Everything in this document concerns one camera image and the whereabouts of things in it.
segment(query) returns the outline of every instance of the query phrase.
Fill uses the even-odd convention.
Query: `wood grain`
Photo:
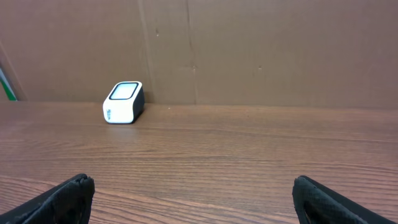
[[[398,111],[0,103],[0,213],[84,172],[92,223],[297,223],[307,175],[398,222]]]

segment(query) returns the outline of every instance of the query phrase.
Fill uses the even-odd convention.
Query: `small logo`
[[[110,109],[106,110],[106,115],[108,117],[108,120],[110,120],[111,119],[111,110]]]

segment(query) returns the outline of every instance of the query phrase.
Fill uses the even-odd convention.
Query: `cardboard wall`
[[[23,100],[398,108],[398,1],[3,0]]]
[[[4,91],[1,85],[0,85],[0,101],[8,101],[6,92]]]

